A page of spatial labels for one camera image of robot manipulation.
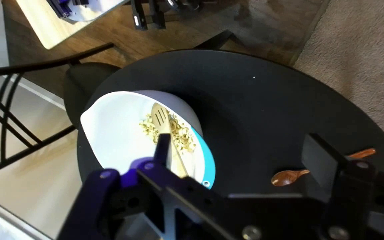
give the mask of beige carpet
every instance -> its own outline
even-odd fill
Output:
[[[384,130],[384,0],[331,0],[293,67],[344,95]]]

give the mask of carpet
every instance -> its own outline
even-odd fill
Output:
[[[331,0],[293,69],[340,93],[384,131],[384,2]]]

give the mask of screw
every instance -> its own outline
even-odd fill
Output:
[[[148,165],[144,166],[144,170],[152,170],[153,167],[155,167],[153,163],[148,163]]]
[[[259,240],[261,238],[261,231],[255,226],[247,226],[243,230],[243,239],[245,240]]]
[[[108,179],[112,175],[111,171],[104,171],[100,174],[100,179]]]
[[[351,239],[349,238],[349,233],[345,229],[337,227],[337,226],[329,227],[328,229],[328,235],[333,240],[348,240],[348,239]]]
[[[359,169],[363,169],[363,170],[369,169],[369,166],[368,166],[367,163],[364,163],[364,162],[359,162],[359,163],[356,163],[356,166],[357,166]]]

